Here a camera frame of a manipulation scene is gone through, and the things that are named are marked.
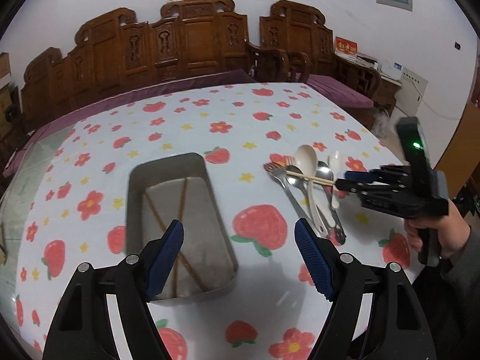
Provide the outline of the person's right hand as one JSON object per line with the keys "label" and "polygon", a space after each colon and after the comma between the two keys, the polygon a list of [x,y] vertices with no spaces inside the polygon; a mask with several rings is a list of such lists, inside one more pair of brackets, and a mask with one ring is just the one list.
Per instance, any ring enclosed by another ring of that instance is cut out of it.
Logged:
{"label": "person's right hand", "polygon": [[449,213],[442,217],[424,216],[416,219],[406,219],[404,230],[407,233],[409,246],[416,252],[422,250],[423,241],[418,235],[420,229],[433,229],[438,233],[441,244],[441,257],[450,258],[464,249],[470,238],[471,228],[465,222],[460,212],[450,200]]}

